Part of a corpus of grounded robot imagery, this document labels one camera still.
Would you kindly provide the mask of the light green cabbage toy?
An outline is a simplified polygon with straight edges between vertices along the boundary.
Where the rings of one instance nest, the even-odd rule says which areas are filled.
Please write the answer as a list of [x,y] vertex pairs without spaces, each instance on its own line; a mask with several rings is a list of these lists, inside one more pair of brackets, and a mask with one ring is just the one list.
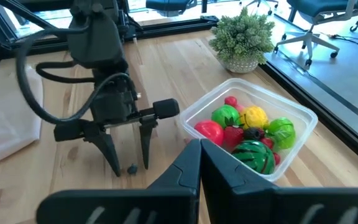
[[271,121],[266,131],[267,136],[274,141],[276,150],[289,149],[295,144],[295,127],[288,118],[281,117]]

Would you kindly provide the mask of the dark blackberry toy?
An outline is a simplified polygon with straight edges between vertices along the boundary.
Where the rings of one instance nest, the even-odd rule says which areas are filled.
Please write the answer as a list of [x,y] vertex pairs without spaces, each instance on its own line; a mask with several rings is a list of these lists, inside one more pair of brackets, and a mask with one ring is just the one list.
[[263,129],[260,128],[247,128],[244,131],[244,139],[245,140],[255,140],[255,141],[259,141],[262,138],[264,138],[265,136],[265,132]]

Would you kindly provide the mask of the blue-seated office chair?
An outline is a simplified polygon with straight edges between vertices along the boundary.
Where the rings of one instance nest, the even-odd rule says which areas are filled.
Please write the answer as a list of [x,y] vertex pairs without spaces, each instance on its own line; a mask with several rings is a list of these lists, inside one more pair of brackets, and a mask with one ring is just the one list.
[[146,0],[147,9],[157,11],[163,17],[182,15],[187,9],[198,5],[198,0]]

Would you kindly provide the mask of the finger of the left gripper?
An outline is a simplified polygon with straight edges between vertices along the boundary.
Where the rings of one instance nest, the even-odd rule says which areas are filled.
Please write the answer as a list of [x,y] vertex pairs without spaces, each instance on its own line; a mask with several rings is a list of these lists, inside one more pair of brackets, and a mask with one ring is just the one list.
[[158,119],[171,118],[180,112],[177,100],[170,98],[153,103],[152,108],[140,110],[140,141],[145,169],[149,168],[149,151],[152,130],[158,125]]
[[68,123],[57,124],[53,130],[56,142],[83,138],[85,142],[94,144],[103,154],[114,173],[120,177],[119,159],[110,134],[103,125],[94,121],[78,119]]

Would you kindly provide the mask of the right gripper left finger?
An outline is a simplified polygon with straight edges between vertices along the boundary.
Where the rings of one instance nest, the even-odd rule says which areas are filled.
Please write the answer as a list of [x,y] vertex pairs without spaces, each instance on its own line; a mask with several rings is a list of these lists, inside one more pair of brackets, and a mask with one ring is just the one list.
[[46,197],[37,224],[197,224],[201,141],[190,141],[146,189],[64,190]]

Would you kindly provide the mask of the black aluminium table frame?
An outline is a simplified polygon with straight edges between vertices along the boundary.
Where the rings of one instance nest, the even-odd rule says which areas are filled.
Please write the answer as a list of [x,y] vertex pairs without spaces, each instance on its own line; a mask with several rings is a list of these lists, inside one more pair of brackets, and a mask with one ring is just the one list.
[[[55,11],[68,9],[73,0],[0,0],[0,6],[6,7],[13,13],[33,22],[44,28],[51,28],[52,25],[46,20],[36,15],[41,11]],[[207,30],[216,25],[216,21],[206,19],[190,19],[187,21],[167,22],[156,25],[144,25],[140,28],[130,26],[130,30],[135,32],[140,39],[163,37],[167,35],[186,34]],[[18,39],[7,19],[3,18],[0,12],[0,60],[13,58],[19,49]],[[317,113],[319,120],[325,124],[345,145],[358,155],[358,134],[342,119],[324,106],[321,101],[316,99],[310,92],[297,84],[295,80],[283,72],[273,63],[262,66],[262,70],[271,76],[286,91],[291,93],[295,99]]]

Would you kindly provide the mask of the yellow lemon toy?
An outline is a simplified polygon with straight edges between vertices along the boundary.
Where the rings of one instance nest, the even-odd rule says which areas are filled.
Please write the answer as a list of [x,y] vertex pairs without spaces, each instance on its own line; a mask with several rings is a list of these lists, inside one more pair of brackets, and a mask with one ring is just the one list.
[[240,113],[240,123],[244,129],[261,128],[265,129],[269,125],[266,112],[258,106],[249,106]]

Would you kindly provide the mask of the green potted faux plant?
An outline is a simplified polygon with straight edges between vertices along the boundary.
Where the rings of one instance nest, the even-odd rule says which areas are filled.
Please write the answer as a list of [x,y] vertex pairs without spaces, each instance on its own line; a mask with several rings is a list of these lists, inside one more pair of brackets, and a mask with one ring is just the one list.
[[273,51],[275,23],[266,15],[251,14],[246,7],[236,16],[222,16],[211,29],[209,46],[226,70],[245,74],[265,64],[266,53]]

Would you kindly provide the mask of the striped watermelon toy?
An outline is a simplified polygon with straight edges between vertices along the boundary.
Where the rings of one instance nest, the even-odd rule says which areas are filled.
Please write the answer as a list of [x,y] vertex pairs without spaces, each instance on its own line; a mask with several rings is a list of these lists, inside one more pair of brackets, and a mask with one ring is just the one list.
[[275,159],[272,150],[260,141],[242,141],[234,148],[231,154],[260,174],[269,175],[275,170]]

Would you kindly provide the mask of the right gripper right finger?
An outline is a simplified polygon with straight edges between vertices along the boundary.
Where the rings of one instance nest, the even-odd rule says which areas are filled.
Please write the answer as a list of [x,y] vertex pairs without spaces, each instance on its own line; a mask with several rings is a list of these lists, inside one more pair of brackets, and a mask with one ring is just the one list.
[[279,187],[201,140],[212,224],[358,224],[358,188]]

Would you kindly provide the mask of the white-legged office chair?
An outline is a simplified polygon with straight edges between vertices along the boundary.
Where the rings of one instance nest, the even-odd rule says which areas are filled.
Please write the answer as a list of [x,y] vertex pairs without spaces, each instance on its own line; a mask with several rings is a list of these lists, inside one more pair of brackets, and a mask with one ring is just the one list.
[[334,22],[348,21],[352,17],[358,16],[358,0],[287,0],[293,9],[296,9],[300,16],[311,24],[311,27],[302,32],[287,32],[283,34],[282,40],[276,43],[273,49],[278,52],[279,45],[302,42],[302,49],[307,48],[308,59],[305,65],[312,64],[313,48],[312,43],[327,47],[333,52],[331,58],[336,58],[340,48],[319,38],[319,34],[313,33],[314,26]]

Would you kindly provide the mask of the clear plastic tupperware container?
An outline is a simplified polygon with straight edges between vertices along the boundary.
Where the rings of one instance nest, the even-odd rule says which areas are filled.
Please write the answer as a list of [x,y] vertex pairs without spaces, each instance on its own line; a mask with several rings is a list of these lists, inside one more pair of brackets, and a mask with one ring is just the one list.
[[266,180],[275,182],[281,178],[313,132],[318,122],[317,115],[310,109],[261,86],[240,78],[230,78],[180,113],[180,123],[190,139],[203,137],[194,129],[194,125],[199,121],[210,119],[211,113],[223,105],[227,96],[236,97],[243,106],[261,107],[269,120],[285,117],[294,124],[296,132],[294,146],[280,153],[281,163],[272,174],[261,175]]

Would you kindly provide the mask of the bright green pepper toy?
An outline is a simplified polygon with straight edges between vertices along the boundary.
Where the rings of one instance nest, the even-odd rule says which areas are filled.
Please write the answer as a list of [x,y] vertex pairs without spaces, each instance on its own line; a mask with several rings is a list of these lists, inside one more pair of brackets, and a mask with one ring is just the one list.
[[234,107],[230,105],[222,105],[212,112],[211,120],[225,129],[227,126],[239,125],[240,115]]

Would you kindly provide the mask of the beige folded cloth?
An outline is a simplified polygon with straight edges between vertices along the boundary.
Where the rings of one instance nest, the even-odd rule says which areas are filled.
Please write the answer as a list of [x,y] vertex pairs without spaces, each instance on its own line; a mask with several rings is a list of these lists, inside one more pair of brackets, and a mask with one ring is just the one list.
[[0,81],[0,160],[40,139],[41,119],[29,108],[12,73]]

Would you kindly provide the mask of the large red tomato toy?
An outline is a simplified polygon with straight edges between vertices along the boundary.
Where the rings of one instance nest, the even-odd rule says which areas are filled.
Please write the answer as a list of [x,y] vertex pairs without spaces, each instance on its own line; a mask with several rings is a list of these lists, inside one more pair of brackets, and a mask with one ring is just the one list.
[[199,121],[195,124],[194,129],[218,146],[223,145],[224,130],[217,122],[208,119]]

